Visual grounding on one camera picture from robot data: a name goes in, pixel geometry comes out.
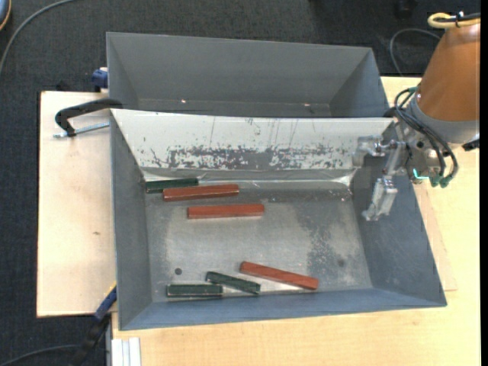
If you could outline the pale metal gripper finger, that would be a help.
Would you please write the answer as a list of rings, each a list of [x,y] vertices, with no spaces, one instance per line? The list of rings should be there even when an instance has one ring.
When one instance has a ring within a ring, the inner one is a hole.
[[[392,178],[379,178],[374,184],[370,205],[362,216],[367,221],[373,221],[389,215],[397,192]]]
[[[352,165],[363,166],[366,155],[374,158],[384,157],[384,149],[382,147],[382,136],[360,136],[358,144],[354,153],[352,154]]]

